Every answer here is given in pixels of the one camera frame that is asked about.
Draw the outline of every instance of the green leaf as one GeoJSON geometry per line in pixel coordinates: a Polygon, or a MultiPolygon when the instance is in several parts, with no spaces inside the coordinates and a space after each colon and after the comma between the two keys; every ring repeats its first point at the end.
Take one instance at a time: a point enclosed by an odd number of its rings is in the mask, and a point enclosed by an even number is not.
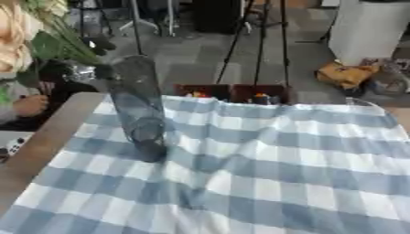
{"type": "Polygon", "coordinates": [[[52,35],[40,31],[31,41],[31,49],[35,57],[49,60],[60,57],[61,43],[52,35]]]}

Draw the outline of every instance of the black stand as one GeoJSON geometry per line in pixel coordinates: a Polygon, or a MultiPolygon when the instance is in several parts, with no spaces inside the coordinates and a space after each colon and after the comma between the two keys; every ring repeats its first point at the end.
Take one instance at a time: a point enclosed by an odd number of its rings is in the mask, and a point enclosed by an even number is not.
{"type": "Polygon", "coordinates": [[[80,5],[77,7],[77,8],[80,9],[80,35],[81,35],[81,38],[85,38],[84,11],[100,11],[102,19],[105,21],[105,23],[108,26],[108,35],[110,37],[113,37],[113,28],[111,27],[111,23],[110,23],[110,20],[108,19],[108,16],[105,14],[105,12],[103,10],[103,4],[102,4],[102,2],[100,2],[101,0],[94,0],[94,3],[97,5],[97,7],[95,7],[95,8],[86,8],[86,7],[84,7],[84,1],[85,0],[80,0],[80,5]]]}
{"type": "Polygon", "coordinates": [[[138,6],[136,4],[136,0],[130,0],[131,2],[131,6],[132,6],[132,12],[133,12],[133,27],[134,27],[134,32],[135,32],[135,42],[136,42],[136,49],[138,51],[138,55],[145,55],[142,49],[142,45],[141,45],[141,38],[139,35],[139,30],[138,30],[138,13],[137,11],[138,6]]]}
{"type": "MultiPolygon", "coordinates": [[[[239,38],[243,32],[243,29],[245,27],[245,23],[247,20],[247,17],[249,14],[252,12],[252,7],[254,6],[254,0],[250,0],[248,3],[248,6],[245,9],[245,14],[240,22],[240,25],[238,27],[238,30],[236,32],[235,38],[232,42],[232,45],[230,47],[230,50],[228,52],[227,57],[224,60],[224,64],[220,73],[220,76],[217,80],[217,84],[221,83],[222,77],[228,67],[228,64],[231,60],[233,51],[236,48],[236,45],[239,41],[239,38]]],[[[264,11],[263,11],[263,17],[262,17],[262,24],[261,24],[261,31],[260,31],[260,41],[259,41],[259,48],[258,48],[258,57],[257,57],[257,62],[256,62],[256,71],[254,74],[254,85],[256,85],[259,81],[259,75],[261,71],[261,65],[262,65],[262,58],[264,55],[264,42],[266,40],[266,28],[267,28],[267,19],[269,17],[269,10],[271,7],[271,0],[264,0],[264,11]]],[[[284,69],[285,69],[285,81],[286,81],[286,88],[289,88],[289,58],[287,54],[287,17],[286,17],[286,5],[285,5],[285,0],[280,1],[280,11],[281,11],[281,22],[280,24],[282,26],[282,40],[283,40],[283,59],[284,59],[284,69]]]]}

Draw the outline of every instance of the tripod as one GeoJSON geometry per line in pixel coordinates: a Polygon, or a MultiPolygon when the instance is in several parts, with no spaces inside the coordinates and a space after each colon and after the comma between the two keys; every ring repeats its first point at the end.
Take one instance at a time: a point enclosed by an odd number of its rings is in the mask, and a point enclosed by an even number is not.
{"type": "MultiPolygon", "coordinates": [[[[246,19],[251,14],[252,12],[252,7],[254,6],[254,0],[250,0],[248,3],[248,6],[245,9],[245,14],[240,22],[240,25],[238,27],[238,30],[236,32],[235,38],[231,44],[230,50],[228,52],[227,57],[224,60],[224,64],[220,73],[220,76],[217,80],[217,84],[219,84],[222,80],[222,77],[228,67],[229,62],[231,61],[231,57],[233,54],[233,51],[236,48],[236,45],[239,41],[239,38],[243,32],[243,28],[245,27],[246,24],[246,19]]],[[[261,71],[261,65],[262,65],[262,58],[264,55],[264,42],[266,40],[266,28],[267,28],[267,19],[269,17],[269,10],[271,6],[271,0],[264,0],[264,10],[263,10],[263,18],[262,18],[262,24],[261,24],[261,30],[260,30],[260,40],[259,40],[259,48],[258,48],[258,56],[257,56],[257,61],[256,61],[256,70],[254,74],[254,85],[257,85],[259,81],[259,75],[261,71]]],[[[281,12],[281,22],[279,23],[282,27],[282,41],[283,41],[283,63],[284,63],[284,70],[285,70],[285,83],[286,83],[286,88],[289,88],[289,58],[288,58],[288,53],[287,53],[287,17],[286,17],[286,5],[285,5],[285,0],[280,0],[280,12],[281,12]]]]}

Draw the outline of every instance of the wooden table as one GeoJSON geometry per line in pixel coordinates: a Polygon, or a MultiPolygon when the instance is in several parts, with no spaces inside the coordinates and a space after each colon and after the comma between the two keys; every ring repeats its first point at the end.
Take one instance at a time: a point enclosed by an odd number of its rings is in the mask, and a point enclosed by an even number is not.
{"type": "MultiPolygon", "coordinates": [[[[12,159],[0,166],[0,216],[75,134],[104,96],[79,93],[71,97],[12,159]]],[[[410,132],[410,121],[406,118],[410,116],[410,109],[389,108],[388,111],[410,132]]]]}

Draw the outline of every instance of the tripod leg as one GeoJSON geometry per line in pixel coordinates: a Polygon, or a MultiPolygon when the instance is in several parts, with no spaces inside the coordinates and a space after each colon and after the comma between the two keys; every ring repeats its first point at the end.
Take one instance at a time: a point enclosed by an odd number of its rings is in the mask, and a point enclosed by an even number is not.
{"type": "Polygon", "coordinates": [[[108,35],[110,37],[113,36],[113,28],[111,27],[111,23],[110,20],[108,19],[107,14],[105,14],[105,11],[103,10],[103,4],[101,2],[101,0],[95,0],[95,4],[97,5],[97,7],[99,8],[101,15],[102,15],[102,19],[105,21],[105,23],[108,26],[108,35]]]}
{"type": "Polygon", "coordinates": [[[220,76],[218,78],[218,80],[216,81],[217,84],[221,83],[223,74],[225,73],[225,70],[228,67],[228,63],[231,60],[233,51],[235,50],[236,44],[239,41],[239,37],[241,36],[241,33],[243,32],[243,28],[245,27],[246,24],[246,19],[249,16],[249,14],[251,13],[252,7],[254,6],[254,0],[250,0],[248,3],[248,6],[246,7],[245,13],[243,15],[243,18],[241,19],[240,25],[238,27],[238,30],[236,31],[235,34],[235,39],[233,40],[231,47],[229,49],[228,55],[226,56],[226,58],[223,60],[223,67],[220,73],[220,76]]]}
{"type": "Polygon", "coordinates": [[[143,53],[143,49],[141,46],[141,38],[139,36],[139,30],[138,30],[138,19],[139,19],[139,9],[138,9],[138,3],[136,2],[136,0],[130,0],[131,1],[131,5],[133,7],[132,11],[133,11],[133,26],[134,26],[134,32],[135,32],[135,41],[136,41],[136,48],[138,51],[138,55],[144,55],[143,53]]]}
{"type": "Polygon", "coordinates": [[[84,26],[84,1],[80,1],[80,36],[85,37],[85,26],[84,26]]]}
{"type": "Polygon", "coordinates": [[[284,52],[284,69],[285,69],[285,83],[286,87],[289,88],[289,56],[287,54],[287,16],[286,16],[286,3],[285,0],[280,1],[280,15],[282,21],[282,43],[284,52]]]}
{"type": "Polygon", "coordinates": [[[258,60],[256,63],[256,72],[254,74],[254,85],[256,85],[259,81],[259,75],[261,73],[261,66],[262,66],[262,59],[264,56],[264,41],[266,39],[266,27],[267,27],[267,18],[269,17],[269,7],[271,5],[270,0],[264,1],[264,15],[262,18],[262,25],[261,25],[261,37],[259,41],[259,51],[258,51],[258,60]]]}

